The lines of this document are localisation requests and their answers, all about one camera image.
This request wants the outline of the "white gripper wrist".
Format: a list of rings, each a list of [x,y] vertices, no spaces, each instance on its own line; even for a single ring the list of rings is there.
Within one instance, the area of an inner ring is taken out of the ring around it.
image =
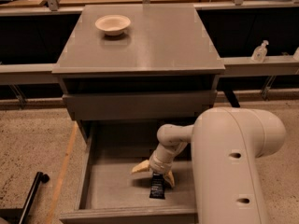
[[[171,171],[172,164],[174,158],[180,154],[186,146],[186,142],[159,143],[149,160],[140,162],[132,169],[131,173],[147,172],[151,168],[154,173],[164,175],[164,180],[173,188],[175,186],[175,178]]]

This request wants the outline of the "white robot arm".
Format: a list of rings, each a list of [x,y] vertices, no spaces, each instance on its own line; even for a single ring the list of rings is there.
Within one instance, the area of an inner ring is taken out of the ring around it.
[[[151,170],[174,186],[174,158],[190,147],[199,224],[269,224],[255,160],[278,152],[285,137],[269,111],[215,107],[193,125],[160,127],[158,146],[132,172]]]

